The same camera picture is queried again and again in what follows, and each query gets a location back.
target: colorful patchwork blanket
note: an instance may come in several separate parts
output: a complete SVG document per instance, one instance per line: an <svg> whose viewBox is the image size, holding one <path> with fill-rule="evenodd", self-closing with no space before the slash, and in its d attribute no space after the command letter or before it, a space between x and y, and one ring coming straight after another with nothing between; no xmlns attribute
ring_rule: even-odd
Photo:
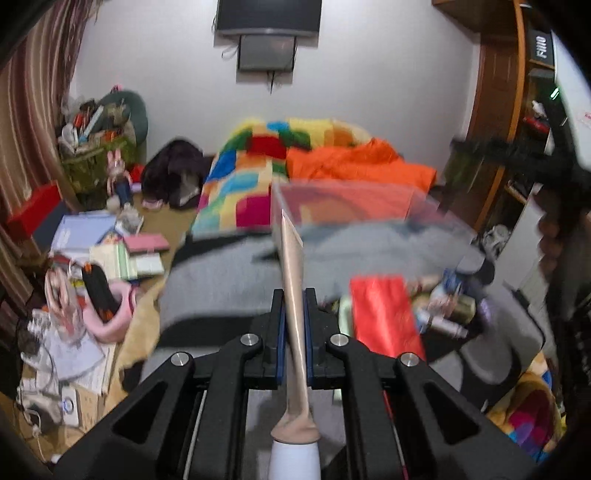
<svg viewBox="0 0 591 480"><path fill-rule="evenodd" d="M487 416L537 463L548 457L562 438L563 428L543 353Z"/></svg>
<svg viewBox="0 0 591 480"><path fill-rule="evenodd" d="M287 181L288 148L348 147L370 139L362 128L335 120L241 125L213 161L191 234L269 225L271 183Z"/></svg>

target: orange blanket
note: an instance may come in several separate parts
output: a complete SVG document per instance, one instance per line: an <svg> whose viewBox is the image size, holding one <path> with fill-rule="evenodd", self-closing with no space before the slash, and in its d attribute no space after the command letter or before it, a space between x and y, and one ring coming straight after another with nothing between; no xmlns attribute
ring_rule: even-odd
<svg viewBox="0 0 591 480"><path fill-rule="evenodd" d="M364 180L416 187L425 193L437 171L406 163L392 146L378 138L358 147L319 147L311 151L290 148L287 173L291 180Z"/></svg>

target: brown curtain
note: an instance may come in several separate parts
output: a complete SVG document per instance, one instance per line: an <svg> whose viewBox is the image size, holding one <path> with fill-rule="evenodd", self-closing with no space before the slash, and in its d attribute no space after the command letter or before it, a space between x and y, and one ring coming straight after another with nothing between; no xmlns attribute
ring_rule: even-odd
<svg viewBox="0 0 591 480"><path fill-rule="evenodd" d="M57 180L61 194L77 209L72 187L60 164L56 128L67 96L93 0L58 0L39 20L0 72L0 222L32 190ZM0 226L0 282L24 305L31 286L14 258L19 249ZM0 328L14 329L5 306Z"/></svg>

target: wall-mounted tv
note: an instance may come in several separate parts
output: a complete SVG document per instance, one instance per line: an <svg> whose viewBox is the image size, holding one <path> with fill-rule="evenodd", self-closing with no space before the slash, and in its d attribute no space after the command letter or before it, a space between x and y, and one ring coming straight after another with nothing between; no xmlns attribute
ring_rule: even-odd
<svg viewBox="0 0 591 480"><path fill-rule="evenodd" d="M219 0L221 35L314 36L320 31L322 0Z"/></svg>

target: doll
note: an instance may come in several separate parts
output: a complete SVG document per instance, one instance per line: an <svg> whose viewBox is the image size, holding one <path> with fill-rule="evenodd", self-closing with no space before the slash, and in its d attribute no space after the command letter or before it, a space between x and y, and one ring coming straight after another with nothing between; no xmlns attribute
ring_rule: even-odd
<svg viewBox="0 0 591 480"><path fill-rule="evenodd" d="M119 205L134 204L134 196L131 192L131 176L125 170L125 162L121 159L121 150L118 148L113 152L107 152L107 159L109 164L107 166L107 194L109 197L117 195L119 197Z"/></svg>

